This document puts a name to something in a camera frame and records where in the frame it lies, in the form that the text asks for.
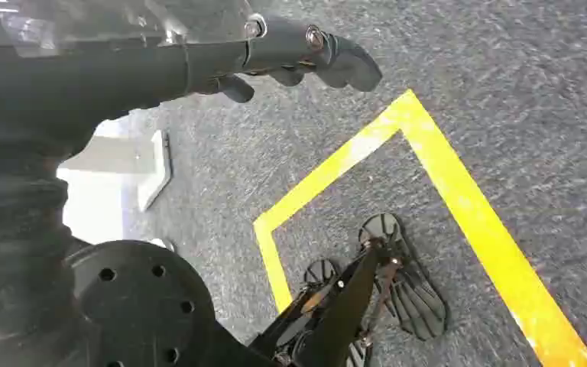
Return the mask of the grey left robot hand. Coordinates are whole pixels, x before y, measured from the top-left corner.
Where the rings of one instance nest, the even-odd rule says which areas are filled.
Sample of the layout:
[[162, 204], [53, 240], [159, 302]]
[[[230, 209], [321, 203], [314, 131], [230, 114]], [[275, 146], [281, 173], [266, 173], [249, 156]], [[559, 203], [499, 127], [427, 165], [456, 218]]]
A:
[[381, 81], [357, 43], [312, 24], [254, 15], [240, 41], [158, 45], [153, 38], [83, 41], [69, 52], [32, 56], [0, 23], [0, 151], [71, 157], [99, 123], [190, 94], [254, 92], [243, 75], [296, 86], [308, 73], [325, 84], [372, 91]]

